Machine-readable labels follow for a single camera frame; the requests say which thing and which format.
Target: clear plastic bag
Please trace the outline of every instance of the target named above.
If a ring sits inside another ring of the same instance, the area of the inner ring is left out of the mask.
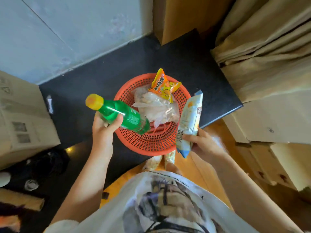
[[[173,103],[148,91],[151,85],[142,86],[132,91],[134,94],[133,107],[138,108],[142,116],[146,116],[150,122],[154,121],[157,128],[166,122],[179,121],[178,103],[173,98]]]

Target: white t-shirt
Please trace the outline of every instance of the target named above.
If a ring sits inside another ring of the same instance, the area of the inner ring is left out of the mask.
[[[258,233],[210,192],[172,172],[142,172],[118,196],[78,223],[62,220],[45,233]]]

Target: yellow bottle cap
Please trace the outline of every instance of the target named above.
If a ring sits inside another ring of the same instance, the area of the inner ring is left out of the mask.
[[[90,94],[86,98],[85,104],[90,109],[99,110],[104,104],[104,99],[103,99],[103,97],[101,97],[97,94]]]

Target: red plastic basket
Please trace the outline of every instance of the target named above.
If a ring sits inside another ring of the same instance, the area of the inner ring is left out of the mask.
[[[134,95],[132,94],[132,90],[137,87],[151,84],[155,76],[155,73],[142,74],[132,78],[120,88],[115,96],[115,100],[121,100],[127,105],[132,106],[132,104],[134,104]],[[177,82],[177,80],[169,76],[167,76],[167,79],[171,82]],[[187,100],[191,96],[183,85],[181,85],[180,88],[173,93],[173,96],[178,102],[179,113],[181,115]],[[160,126],[155,129],[153,122],[151,122],[150,131],[143,135],[139,135],[127,129],[118,129],[116,130],[116,134],[120,141],[122,141],[122,143],[130,150],[142,155],[157,156],[167,154],[176,149],[175,140],[177,128],[177,123],[169,122],[160,124]]]

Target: hand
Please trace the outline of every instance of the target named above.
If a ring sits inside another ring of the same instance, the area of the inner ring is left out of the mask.
[[[108,127],[105,126],[101,119],[100,113],[97,111],[93,123],[93,146],[91,155],[100,155],[110,160],[112,157],[112,139],[115,130],[117,130],[123,122],[123,116],[118,114],[115,121]]]
[[[204,160],[208,162],[216,156],[228,155],[226,151],[221,147],[221,144],[217,144],[216,141],[204,130],[198,129],[197,136],[183,135],[183,139],[193,142],[192,151]]]

